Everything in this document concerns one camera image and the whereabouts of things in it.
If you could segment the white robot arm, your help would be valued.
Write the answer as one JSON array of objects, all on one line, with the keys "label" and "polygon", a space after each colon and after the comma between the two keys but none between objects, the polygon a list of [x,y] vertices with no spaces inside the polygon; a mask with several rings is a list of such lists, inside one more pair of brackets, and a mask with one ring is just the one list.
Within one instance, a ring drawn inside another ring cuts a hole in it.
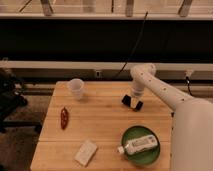
[{"label": "white robot arm", "polygon": [[152,63],[130,69],[131,95],[147,87],[173,112],[170,171],[213,171],[213,103],[191,96],[155,77]]}]

